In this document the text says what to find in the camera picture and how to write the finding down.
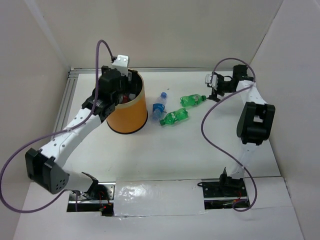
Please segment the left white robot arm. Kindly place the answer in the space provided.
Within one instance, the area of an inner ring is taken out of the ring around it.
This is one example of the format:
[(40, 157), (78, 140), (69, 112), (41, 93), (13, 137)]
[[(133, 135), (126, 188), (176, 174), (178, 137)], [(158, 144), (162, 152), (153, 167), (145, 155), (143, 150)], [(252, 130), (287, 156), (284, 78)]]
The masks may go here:
[(40, 149), (25, 154), (28, 177), (55, 195), (68, 184), (70, 174), (63, 167), (71, 153), (94, 129), (99, 127), (130, 90), (132, 71), (103, 66), (96, 87), (73, 120)]

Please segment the blue label plastic bottle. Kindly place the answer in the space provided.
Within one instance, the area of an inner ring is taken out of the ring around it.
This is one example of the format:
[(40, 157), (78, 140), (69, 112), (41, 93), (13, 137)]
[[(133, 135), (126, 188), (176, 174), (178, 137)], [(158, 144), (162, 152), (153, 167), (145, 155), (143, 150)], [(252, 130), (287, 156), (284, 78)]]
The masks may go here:
[(162, 92), (159, 96), (159, 98), (155, 101), (155, 103), (152, 105), (152, 115), (151, 119), (153, 121), (159, 121), (162, 117), (162, 114), (165, 110), (167, 102), (167, 93)]

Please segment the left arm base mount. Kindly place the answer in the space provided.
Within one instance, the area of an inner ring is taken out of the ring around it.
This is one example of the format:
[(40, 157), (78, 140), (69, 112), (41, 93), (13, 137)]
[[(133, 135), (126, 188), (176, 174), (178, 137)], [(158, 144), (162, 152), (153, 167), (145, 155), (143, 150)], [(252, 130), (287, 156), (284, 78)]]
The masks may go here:
[(85, 172), (70, 174), (66, 185), (70, 190), (66, 211), (99, 212), (102, 216), (112, 217), (115, 186), (114, 182), (100, 182)]

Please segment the red label clear bottle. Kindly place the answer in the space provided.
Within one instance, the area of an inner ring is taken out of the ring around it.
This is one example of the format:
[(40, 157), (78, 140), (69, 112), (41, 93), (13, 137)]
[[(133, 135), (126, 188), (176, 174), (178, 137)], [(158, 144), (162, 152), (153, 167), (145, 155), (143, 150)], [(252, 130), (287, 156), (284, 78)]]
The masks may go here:
[(133, 94), (133, 93), (129, 93), (129, 94), (119, 94), (119, 95), (118, 95), (119, 104), (128, 103), (128, 102), (134, 100), (135, 98), (136, 98), (136, 95)]

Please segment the green plastic bottle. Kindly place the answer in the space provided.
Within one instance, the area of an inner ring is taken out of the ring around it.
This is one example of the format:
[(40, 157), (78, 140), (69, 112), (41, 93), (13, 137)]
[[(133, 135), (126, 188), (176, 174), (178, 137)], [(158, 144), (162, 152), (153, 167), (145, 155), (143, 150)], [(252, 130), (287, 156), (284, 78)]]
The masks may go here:
[(207, 100), (207, 97), (205, 95), (192, 94), (188, 96), (182, 96), (180, 98), (180, 104), (184, 108), (195, 107), (200, 105), (202, 102), (206, 100)]
[(189, 117), (185, 108), (169, 112), (162, 120), (159, 121), (161, 126), (174, 125), (178, 122), (184, 121)]

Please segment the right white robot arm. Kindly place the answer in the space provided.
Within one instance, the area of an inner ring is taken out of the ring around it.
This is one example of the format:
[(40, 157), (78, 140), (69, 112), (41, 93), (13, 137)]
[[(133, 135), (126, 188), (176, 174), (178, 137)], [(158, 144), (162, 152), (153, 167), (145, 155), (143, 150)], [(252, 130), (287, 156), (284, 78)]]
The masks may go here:
[(218, 96), (239, 92), (244, 103), (243, 110), (236, 127), (236, 135), (240, 139), (242, 151), (236, 157), (239, 163), (227, 166), (220, 175), (218, 190), (223, 196), (230, 196), (235, 189), (241, 188), (245, 177), (245, 169), (253, 153), (271, 133), (276, 108), (261, 97), (254, 80), (248, 76), (246, 65), (235, 65), (230, 80), (216, 72), (209, 75), (206, 84), (211, 87), (210, 100), (221, 102)]

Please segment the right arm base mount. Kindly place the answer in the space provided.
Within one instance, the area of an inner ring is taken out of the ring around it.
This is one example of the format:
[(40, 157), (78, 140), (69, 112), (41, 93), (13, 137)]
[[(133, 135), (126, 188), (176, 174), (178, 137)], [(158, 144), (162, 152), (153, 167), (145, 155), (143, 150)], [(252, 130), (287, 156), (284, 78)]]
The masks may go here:
[(197, 183), (202, 189), (205, 210), (248, 208), (250, 201), (243, 178), (227, 176), (224, 169), (218, 180), (206, 180)]

